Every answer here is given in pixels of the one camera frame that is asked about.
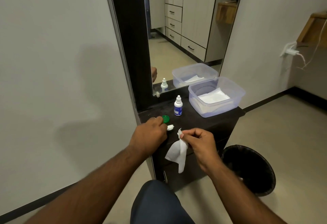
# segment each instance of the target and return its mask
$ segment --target person's right hand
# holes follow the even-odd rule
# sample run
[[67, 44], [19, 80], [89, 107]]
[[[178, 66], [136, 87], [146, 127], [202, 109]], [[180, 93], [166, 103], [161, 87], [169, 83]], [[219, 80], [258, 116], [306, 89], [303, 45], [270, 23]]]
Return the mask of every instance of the person's right hand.
[[192, 146], [200, 168], [207, 175], [221, 162], [212, 133], [193, 128], [182, 131], [180, 138]]

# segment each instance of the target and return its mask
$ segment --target black garbage bag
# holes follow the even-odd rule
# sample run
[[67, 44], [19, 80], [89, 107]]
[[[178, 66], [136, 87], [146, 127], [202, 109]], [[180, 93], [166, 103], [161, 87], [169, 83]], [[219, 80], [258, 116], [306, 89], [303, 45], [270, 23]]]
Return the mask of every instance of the black garbage bag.
[[276, 177], [271, 165], [253, 149], [232, 145], [224, 149], [221, 159], [256, 196], [263, 197], [274, 190]]

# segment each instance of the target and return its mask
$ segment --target bottle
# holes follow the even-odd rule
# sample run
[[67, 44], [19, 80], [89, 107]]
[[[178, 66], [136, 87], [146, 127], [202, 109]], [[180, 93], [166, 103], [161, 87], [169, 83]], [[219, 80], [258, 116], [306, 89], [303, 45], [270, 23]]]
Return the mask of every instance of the bottle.
[[168, 84], [166, 82], [166, 79], [163, 78], [162, 83], [161, 83], [161, 90], [162, 90], [162, 92], [165, 92], [165, 90], [167, 90], [167, 88], [168, 88]]
[[176, 101], [174, 103], [174, 114], [177, 116], [182, 115], [182, 107], [183, 107], [183, 103], [182, 103], [181, 96], [177, 96]]

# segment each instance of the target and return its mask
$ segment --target trousers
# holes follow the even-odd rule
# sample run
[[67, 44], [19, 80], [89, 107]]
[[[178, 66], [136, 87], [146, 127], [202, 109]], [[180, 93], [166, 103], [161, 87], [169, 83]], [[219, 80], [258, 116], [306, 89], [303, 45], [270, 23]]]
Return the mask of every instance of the trousers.
[[194, 224], [175, 193], [163, 182], [146, 182], [132, 206], [130, 224]]

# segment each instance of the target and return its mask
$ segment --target green cap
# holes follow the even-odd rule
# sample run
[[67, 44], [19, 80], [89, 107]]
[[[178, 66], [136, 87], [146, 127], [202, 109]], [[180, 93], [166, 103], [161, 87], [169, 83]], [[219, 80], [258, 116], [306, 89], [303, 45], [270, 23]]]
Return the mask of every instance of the green cap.
[[162, 118], [163, 118], [164, 123], [169, 122], [169, 116], [168, 115], [163, 115]]

